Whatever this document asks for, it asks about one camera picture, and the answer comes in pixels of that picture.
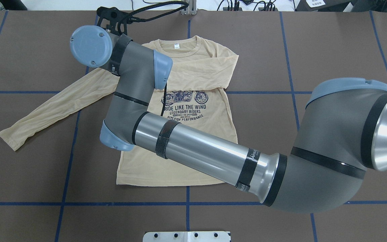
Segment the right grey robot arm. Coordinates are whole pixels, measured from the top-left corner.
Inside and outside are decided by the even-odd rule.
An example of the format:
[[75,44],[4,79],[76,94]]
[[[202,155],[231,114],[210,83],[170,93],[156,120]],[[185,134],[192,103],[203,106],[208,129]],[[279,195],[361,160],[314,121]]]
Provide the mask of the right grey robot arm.
[[167,83],[170,57],[100,26],[76,29],[70,48],[80,63],[120,78],[100,133],[107,147],[142,147],[296,213],[334,209],[356,194],[367,168],[387,170],[387,84],[380,81],[319,84],[290,155],[266,155],[146,110],[153,90]]

